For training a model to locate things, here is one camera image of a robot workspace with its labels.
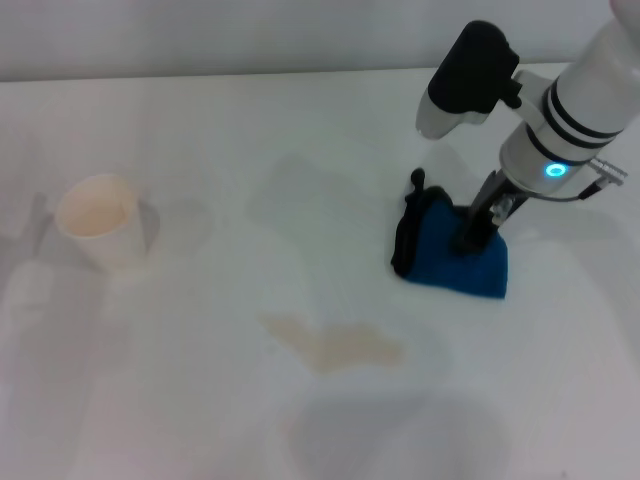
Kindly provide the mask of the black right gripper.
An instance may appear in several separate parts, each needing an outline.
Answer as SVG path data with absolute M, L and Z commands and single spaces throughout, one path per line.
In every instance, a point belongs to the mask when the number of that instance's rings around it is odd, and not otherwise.
M 454 232 L 452 249 L 459 254 L 480 254 L 494 232 L 528 199 L 502 169 L 493 171 L 469 207 L 467 219 Z

